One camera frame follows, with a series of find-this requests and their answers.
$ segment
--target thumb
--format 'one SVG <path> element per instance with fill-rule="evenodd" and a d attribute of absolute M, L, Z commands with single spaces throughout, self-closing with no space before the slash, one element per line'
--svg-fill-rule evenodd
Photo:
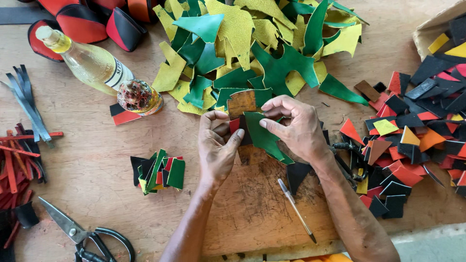
<path fill-rule="evenodd" d="M 259 125 L 266 128 L 270 133 L 278 136 L 280 139 L 283 138 L 286 132 L 286 126 L 277 123 L 276 121 L 268 118 L 261 119 Z"/>
<path fill-rule="evenodd" d="M 233 152 L 236 152 L 236 150 L 238 149 L 238 146 L 240 146 L 241 141 L 243 140 L 243 137 L 244 137 L 244 130 L 238 129 L 230 137 L 225 147 L 228 148 L 229 150 L 232 150 Z"/>

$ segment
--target metal tool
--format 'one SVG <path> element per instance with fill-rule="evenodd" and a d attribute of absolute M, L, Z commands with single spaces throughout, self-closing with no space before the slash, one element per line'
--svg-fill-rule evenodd
<path fill-rule="evenodd" d="M 278 179 L 278 183 L 280 184 L 281 189 L 285 193 L 285 196 L 288 198 L 288 200 L 290 200 L 291 206 L 293 207 L 296 214 L 298 215 L 299 220 L 301 220 L 301 223 L 304 226 L 304 228 L 306 229 L 306 231 L 308 232 L 308 235 L 311 237 L 312 241 L 314 241 L 314 243 L 317 244 L 317 241 L 315 240 L 314 234 L 312 234 L 312 231 L 309 229 L 306 222 L 304 222 L 304 219 L 302 219 L 301 214 L 299 214 L 299 211 L 298 211 L 298 209 L 296 208 L 296 205 L 295 205 L 295 200 L 291 196 L 290 191 L 288 191 L 288 188 L 285 186 L 285 184 L 283 183 L 283 181 L 280 178 Z"/>
<path fill-rule="evenodd" d="M 76 243 L 75 262 L 82 262 L 82 259 L 85 259 L 89 262 L 117 262 L 97 233 L 108 234 L 121 241 L 121 243 L 123 243 L 123 245 L 128 250 L 130 262 L 134 262 L 136 258 L 134 248 L 130 241 L 122 234 L 108 228 L 96 228 L 94 232 L 85 231 L 80 225 L 78 225 L 78 223 L 67 216 L 63 211 L 45 201 L 41 197 L 39 197 L 39 200 L 45 207 L 47 213 L 58 224 L 58 226 L 66 233 L 66 235 L 71 238 L 71 240 Z M 92 241 L 94 241 L 105 258 L 101 258 L 92 252 L 84 250 L 84 240 L 86 238 L 90 238 Z"/>

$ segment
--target yellow liquid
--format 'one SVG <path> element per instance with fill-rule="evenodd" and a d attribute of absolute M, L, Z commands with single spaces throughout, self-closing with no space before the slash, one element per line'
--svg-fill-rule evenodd
<path fill-rule="evenodd" d="M 49 48 L 63 57 L 76 78 L 105 94 L 117 96 L 119 84 L 135 78 L 127 67 L 103 48 L 75 43 L 65 35 L 61 36 L 57 44 L 59 46 L 54 45 Z M 106 84 L 109 81 L 115 85 L 115 89 Z"/>

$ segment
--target wooden table surface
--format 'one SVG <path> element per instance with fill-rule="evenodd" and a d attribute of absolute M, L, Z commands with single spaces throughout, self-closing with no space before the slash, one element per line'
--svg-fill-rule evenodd
<path fill-rule="evenodd" d="M 450 6 L 454 0 L 341 0 L 365 18 L 363 44 L 354 58 L 348 53 L 324 59 L 328 72 L 350 89 L 365 79 L 388 84 L 394 70 L 412 74 L 420 59 L 411 39 L 416 26 Z M 116 102 L 78 81 L 64 63 L 34 54 L 28 45 L 29 25 L 0 26 L 0 80 L 12 66 L 25 64 L 34 97 L 50 132 L 63 131 L 53 140 L 56 148 L 41 142 L 49 182 L 32 184 L 39 225 L 21 229 L 15 242 L 17 261 L 70 261 L 73 242 L 50 220 L 37 196 L 67 212 L 85 229 L 113 228 L 127 236 L 138 251 L 138 261 L 158 261 L 165 244 L 188 207 L 199 177 L 197 132 L 199 116 L 177 110 L 177 102 L 163 94 L 165 107 L 159 114 L 114 126 L 109 106 Z M 111 39 L 98 46 L 107 49 L 135 75 L 149 83 L 165 60 L 158 44 L 168 41 L 162 25 L 148 26 L 140 46 L 126 53 Z M 30 121 L 6 86 L 0 88 L 0 130 Z M 305 87 L 297 99 L 312 104 L 337 141 L 343 119 L 351 118 L 361 135 L 367 134 L 363 120 L 375 115 L 371 107 L 351 104 Z M 160 148 L 171 156 L 184 156 L 184 190 L 174 188 L 143 196 L 133 186 L 130 156 L 149 158 Z M 466 221 L 466 200 L 454 194 L 446 172 L 434 168 L 446 189 L 425 178 L 412 191 L 404 207 L 404 218 L 380 220 L 389 233 Z M 253 166 L 236 165 L 215 197 L 208 220 L 203 253 L 221 255 L 309 242 L 297 216 L 277 183 L 286 178 L 284 166 L 274 160 Z M 308 176 L 296 197 L 298 209 L 317 241 L 338 238 L 317 178 Z M 114 253 L 122 246 L 112 245 Z"/>

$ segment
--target concrete floor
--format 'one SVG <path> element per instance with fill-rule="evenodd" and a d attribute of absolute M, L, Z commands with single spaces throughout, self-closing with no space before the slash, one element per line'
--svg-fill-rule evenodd
<path fill-rule="evenodd" d="M 466 223 L 444 225 L 416 231 L 405 231 L 392 235 L 401 257 L 401 262 L 464 262 L 466 261 Z M 244 258 L 227 254 L 227 262 L 261 262 L 262 254 L 267 261 L 283 261 L 312 255 L 343 252 L 340 241 L 316 245 L 274 248 L 245 252 Z M 205 262 L 223 262 L 221 256 L 204 258 Z"/>

